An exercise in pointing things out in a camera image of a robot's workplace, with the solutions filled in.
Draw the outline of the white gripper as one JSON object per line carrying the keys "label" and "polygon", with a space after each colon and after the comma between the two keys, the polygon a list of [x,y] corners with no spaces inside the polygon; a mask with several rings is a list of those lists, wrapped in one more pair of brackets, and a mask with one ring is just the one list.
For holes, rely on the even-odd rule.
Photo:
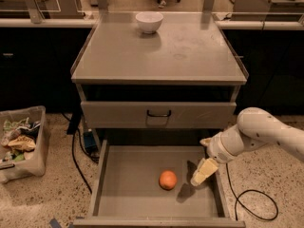
{"label": "white gripper", "polygon": [[193,186],[201,185],[206,179],[212,176],[218,169],[219,163],[231,162],[236,157],[230,154],[221,141],[221,133],[210,138],[201,139],[199,143],[207,147],[207,155],[210,158],[202,159],[194,172],[190,182]]}

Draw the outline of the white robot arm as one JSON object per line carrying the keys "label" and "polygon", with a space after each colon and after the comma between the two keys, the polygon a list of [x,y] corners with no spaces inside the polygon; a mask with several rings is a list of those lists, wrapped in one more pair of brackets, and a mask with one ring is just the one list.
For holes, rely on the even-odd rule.
{"label": "white robot arm", "polygon": [[243,152],[254,151],[267,143],[276,144],[304,162],[304,131],[286,125],[269,112],[248,107],[237,115],[237,123],[211,138],[199,141],[206,148],[190,180],[201,185],[215,174],[221,164],[231,162]]}

